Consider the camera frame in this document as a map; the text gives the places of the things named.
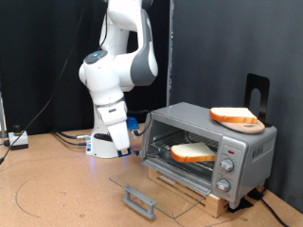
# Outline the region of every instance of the table surface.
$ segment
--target table surface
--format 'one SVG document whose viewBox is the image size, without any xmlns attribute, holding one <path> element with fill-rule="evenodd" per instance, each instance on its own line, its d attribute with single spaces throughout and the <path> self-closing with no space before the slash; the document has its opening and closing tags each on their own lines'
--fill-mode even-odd
<svg viewBox="0 0 303 227">
<path fill-rule="evenodd" d="M 1 226 L 281 226 L 250 198 L 253 207 L 219 218 L 194 207 L 176 219 L 155 210 L 156 219 L 149 220 L 123 203 L 123 189 L 109 180 L 141 158 L 99 159 L 52 134 L 29 136 L 28 143 L 27 149 L 11 151 L 0 166 Z M 132 147 L 140 150 L 141 138 L 132 140 Z M 0 155 L 6 150 L 2 146 Z M 272 192 L 266 191 L 264 200 L 289 226 L 303 226 L 303 215 Z"/>
</svg>

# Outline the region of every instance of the toasted bread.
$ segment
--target toasted bread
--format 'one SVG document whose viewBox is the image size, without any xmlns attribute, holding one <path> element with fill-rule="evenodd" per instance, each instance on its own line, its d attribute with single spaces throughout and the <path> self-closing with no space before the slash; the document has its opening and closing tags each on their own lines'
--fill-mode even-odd
<svg viewBox="0 0 303 227">
<path fill-rule="evenodd" d="M 180 163 L 216 160 L 216 154 L 205 143 L 172 146 L 170 155 L 174 160 Z"/>
</svg>

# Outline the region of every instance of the toaster oven control knob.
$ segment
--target toaster oven control knob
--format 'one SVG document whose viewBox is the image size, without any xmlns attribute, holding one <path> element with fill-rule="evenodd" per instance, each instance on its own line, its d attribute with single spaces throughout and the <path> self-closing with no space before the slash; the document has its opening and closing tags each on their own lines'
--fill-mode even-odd
<svg viewBox="0 0 303 227">
<path fill-rule="evenodd" d="M 220 165 L 227 172 L 230 172 L 234 169 L 234 163 L 230 159 L 222 160 L 220 162 Z"/>
<path fill-rule="evenodd" d="M 230 189 L 230 184 L 229 184 L 229 182 L 228 182 L 226 179 L 221 179 L 221 180 L 219 180 L 219 181 L 216 183 L 216 186 L 217 186 L 220 190 L 225 191 L 225 192 L 229 191 L 229 189 Z"/>
</svg>

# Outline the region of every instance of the black wall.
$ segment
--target black wall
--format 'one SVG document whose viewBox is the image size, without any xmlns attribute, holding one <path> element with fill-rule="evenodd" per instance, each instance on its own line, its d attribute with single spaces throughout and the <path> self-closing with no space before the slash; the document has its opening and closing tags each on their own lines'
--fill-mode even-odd
<svg viewBox="0 0 303 227">
<path fill-rule="evenodd" d="M 302 9 L 295 0 L 175 0 L 170 100 L 242 107 L 246 76 L 267 77 L 266 121 L 277 128 L 277 139 L 266 185 L 301 212 Z"/>
<path fill-rule="evenodd" d="M 86 6 L 76 34 L 81 12 Z M 23 127 L 48 101 L 76 39 L 56 95 L 28 129 L 72 131 L 93 128 L 93 104 L 78 71 L 85 56 L 98 49 L 107 4 L 99 0 L 11 0 L 0 2 L 0 66 L 7 126 Z M 148 11 L 159 75 L 150 87 L 125 95 L 129 110 L 158 109 L 166 104 L 169 43 L 169 0 L 154 1 Z M 130 50 L 136 37 L 130 38 Z M 138 116 L 140 122 L 145 115 Z"/>
</svg>

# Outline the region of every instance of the bread slice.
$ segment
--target bread slice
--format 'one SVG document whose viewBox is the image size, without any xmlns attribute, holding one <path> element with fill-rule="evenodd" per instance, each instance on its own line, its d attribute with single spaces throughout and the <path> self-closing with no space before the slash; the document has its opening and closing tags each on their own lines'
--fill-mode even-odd
<svg viewBox="0 0 303 227">
<path fill-rule="evenodd" d="M 210 117 L 216 121 L 257 124 L 258 119 L 247 108 L 211 108 Z"/>
<path fill-rule="evenodd" d="M 174 160 L 180 163 L 216 160 L 216 154 L 205 143 L 172 146 L 170 155 Z"/>
</svg>

